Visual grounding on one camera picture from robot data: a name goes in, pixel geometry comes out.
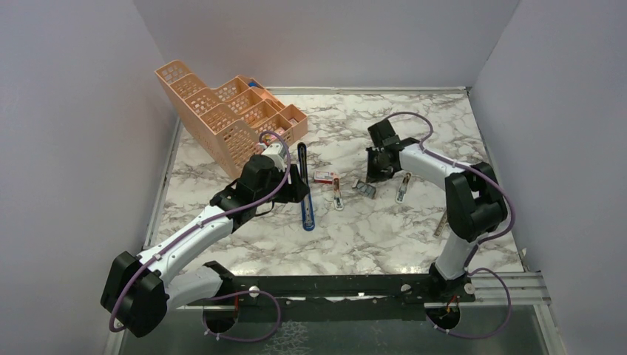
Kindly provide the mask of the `white small stapler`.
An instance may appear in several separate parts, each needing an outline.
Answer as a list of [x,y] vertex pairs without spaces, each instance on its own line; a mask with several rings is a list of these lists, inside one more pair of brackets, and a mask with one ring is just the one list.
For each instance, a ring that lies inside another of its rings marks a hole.
[[404,177],[401,181],[401,185],[399,186],[399,188],[397,189],[397,193],[396,193],[396,202],[397,203],[403,203],[404,202],[404,197],[407,194],[407,190],[409,187],[409,182],[410,179],[412,177],[412,174],[407,172],[404,174]]

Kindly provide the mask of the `red white staple box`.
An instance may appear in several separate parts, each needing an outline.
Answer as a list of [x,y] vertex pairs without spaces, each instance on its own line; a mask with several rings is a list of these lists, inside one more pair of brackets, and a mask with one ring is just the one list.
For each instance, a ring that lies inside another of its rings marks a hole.
[[313,181],[315,183],[332,184],[333,181],[339,178],[339,175],[335,172],[327,172],[316,170],[313,174]]

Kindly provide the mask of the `pink small stapler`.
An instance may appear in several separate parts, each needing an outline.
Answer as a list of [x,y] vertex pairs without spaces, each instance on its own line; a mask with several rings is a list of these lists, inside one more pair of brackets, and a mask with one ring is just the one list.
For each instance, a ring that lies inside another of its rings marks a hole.
[[333,205],[335,210],[341,211],[344,209],[344,203],[342,200],[342,194],[340,189],[340,180],[335,177],[332,182],[333,185]]

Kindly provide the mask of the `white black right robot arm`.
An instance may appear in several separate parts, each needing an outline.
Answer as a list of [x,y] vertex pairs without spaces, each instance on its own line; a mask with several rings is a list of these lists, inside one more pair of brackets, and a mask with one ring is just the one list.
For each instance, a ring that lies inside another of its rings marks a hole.
[[368,128],[367,181],[382,182],[407,172],[445,193],[450,236],[430,266],[427,293],[438,301],[453,295],[478,247],[478,238],[494,232],[508,217],[504,193],[488,163],[464,165],[438,155],[415,138],[401,139],[384,119]]

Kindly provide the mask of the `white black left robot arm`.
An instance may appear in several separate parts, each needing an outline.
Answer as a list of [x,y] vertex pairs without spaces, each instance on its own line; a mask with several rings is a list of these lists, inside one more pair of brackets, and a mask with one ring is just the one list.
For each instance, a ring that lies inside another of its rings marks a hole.
[[233,234],[267,203],[299,203],[310,189],[297,164],[278,155],[253,155],[239,178],[218,192],[195,220],[140,254],[113,261],[101,295],[109,329],[136,337],[153,331],[166,313],[199,294],[197,283],[178,274],[202,251]]

